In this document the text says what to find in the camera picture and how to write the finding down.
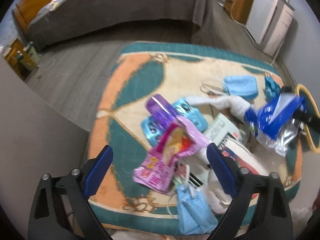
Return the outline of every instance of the power cord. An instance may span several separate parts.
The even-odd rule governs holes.
[[[51,60],[47,61],[46,63],[44,63],[44,64],[42,64],[42,65],[38,65],[38,67],[42,67],[42,66],[44,66],[44,65],[47,65],[47,64],[50,63],[50,62],[51,62],[51,64],[49,65],[49,67],[46,68],[44,71],[42,71],[40,74],[37,75],[37,79],[36,79],[35,83],[33,84],[32,88],[31,88],[32,90],[35,88],[35,86],[36,86],[37,83],[38,83],[38,80],[42,77],[42,75],[43,75],[44,73],[46,73],[50,68],[53,67],[53,65],[54,65],[54,63],[56,62],[56,60],[55,60],[55,59],[51,59]]]
[[[245,27],[244,24],[236,21],[236,20],[234,19],[234,17],[232,16],[232,10],[233,10],[233,8],[234,8],[234,6],[235,6],[235,4],[236,4],[237,1],[238,1],[238,0],[234,0],[233,3],[232,3],[232,5],[231,5],[231,8],[230,8],[230,16],[231,16],[231,18],[232,18],[236,23],[238,23],[238,24],[240,24],[241,26]]]
[[[69,218],[74,212],[71,211],[70,213],[67,214],[67,217]]]

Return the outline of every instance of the rug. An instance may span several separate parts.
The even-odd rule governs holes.
[[[259,89],[254,104],[260,107],[265,104],[265,74],[278,78],[276,70],[267,63],[205,46],[136,42],[125,47],[103,93],[91,133],[89,158],[95,158],[106,144],[114,152],[113,163],[97,194],[89,199],[100,222],[109,228],[181,235],[178,220],[171,218],[166,210],[168,196],[132,180],[133,169],[150,149],[140,128],[141,121],[149,116],[146,100],[155,93],[170,103],[183,96],[205,97],[199,89],[201,80],[252,75]],[[210,124],[215,116],[212,109],[201,106],[199,110]],[[285,158],[275,155],[270,161],[280,175],[287,197],[294,198],[302,173],[300,140]],[[249,224],[256,203],[254,198],[243,226]],[[170,204],[172,214],[176,215],[176,199]]]

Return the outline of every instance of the blue cloth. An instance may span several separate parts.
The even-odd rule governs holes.
[[[177,211],[179,219],[179,230],[184,235],[212,232],[218,224],[207,200],[201,190],[193,189],[194,198],[190,194],[190,187],[185,185],[177,187]]]
[[[257,80],[253,76],[228,76],[223,80],[223,90],[246,100],[255,99],[258,92]]]
[[[281,93],[281,87],[277,82],[273,80],[272,77],[265,77],[264,83],[266,85],[266,89],[264,90],[264,94],[266,95],[266,100],[270,101],[273,98],[276,98]]]

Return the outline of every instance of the blue face mask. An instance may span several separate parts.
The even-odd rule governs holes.
[[[228,76],[223,79],[223,91],[246,100],[255,99],[258,92],[257,80],[253,76]]]
[[[218,224],[201,190],[191,185],[177,187],[179,230],[184,235],[212,232]]]

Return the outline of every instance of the small bottle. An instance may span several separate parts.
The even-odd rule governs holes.
[[[166,130],[175,120],[178,111],[161,95],[153,95],[146,104],[149,113],[157,120],[160,128]]]
[[[17,51],[16,60],[18,60],[18,61],[23,60],[23,54],[21,53],[21,51],[20,51],[20,50],[18,50],[18,51]]]

